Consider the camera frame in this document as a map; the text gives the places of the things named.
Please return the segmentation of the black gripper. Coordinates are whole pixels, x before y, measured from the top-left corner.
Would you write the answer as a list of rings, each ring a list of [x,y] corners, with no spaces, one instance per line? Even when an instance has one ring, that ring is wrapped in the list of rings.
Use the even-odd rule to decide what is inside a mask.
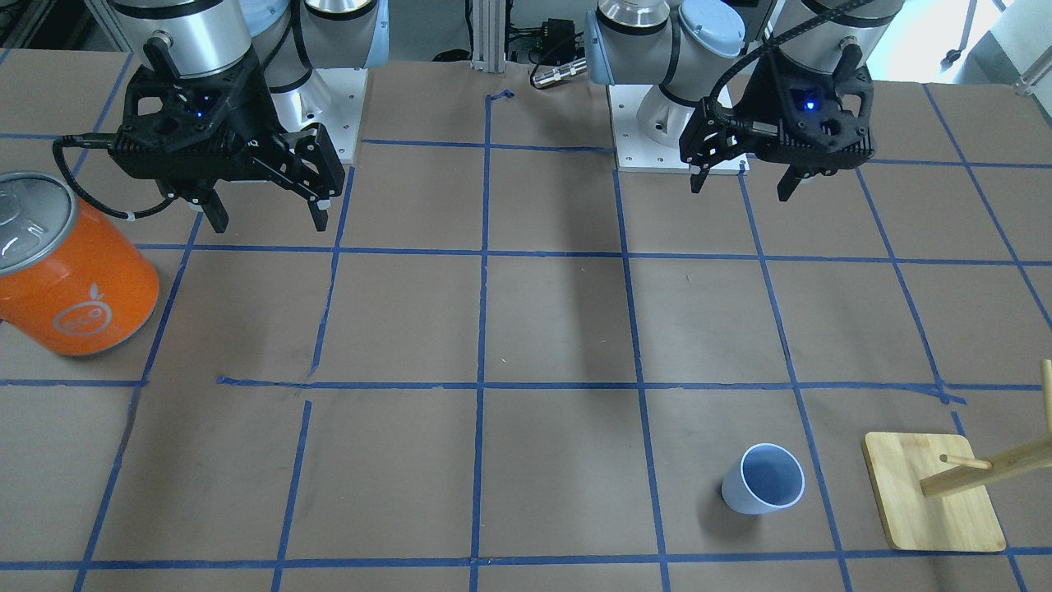
[[[841,56],[832,72],[811,72],[785,56],[760,58],[737,104],[703,99],[681,132],[690,191],[700,193],[715,164],[741,154],[789,166],[778,179],[778,202],[810,175],[857,168],[878,149],[873,90],[859,56]]]
[[[299,132],[285,130],[256,58],[179,80],[138,67],[108,154],[139,179],[277,184],[306,200],[316,232],[326,231],[331,198],[344,188],[330,132],[320,123]],[[196,188],[196,208],[215,233],[226,232],[229,216],[213,187]]]

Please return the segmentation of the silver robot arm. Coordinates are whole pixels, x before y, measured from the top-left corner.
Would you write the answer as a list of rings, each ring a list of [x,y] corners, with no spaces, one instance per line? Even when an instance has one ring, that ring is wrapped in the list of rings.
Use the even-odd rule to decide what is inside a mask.
[[[146,210],[181,200],[224,233],[215,184],[274,183],[300,196],[316,231],[345,172],[320,72],[371,70],[390,57],[386,1],[110,1],[141,60],[105,149],[132,178],[157,184]]]
[[[644,84],[648,134],[677,150],[700,192],[715,165],[752,154],[801,181],[856,169],[878,149],[867,59],[902,1],[784,1],[748,34],[725,1],[600,1],[587,16],[592,82]]]

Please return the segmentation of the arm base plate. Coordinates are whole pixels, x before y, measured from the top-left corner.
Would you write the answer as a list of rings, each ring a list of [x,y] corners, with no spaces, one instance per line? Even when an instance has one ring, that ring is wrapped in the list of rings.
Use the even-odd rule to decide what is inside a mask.
[[[353,164],[369,74],[364,68],[313,70],[294,89],[271,94],[275,113],[290,132],[323,124],[339,161]]]
[[[608,86],[618,169],[625,173],[690,173],[679,139],[691,106],[667,98],[658,84]]]

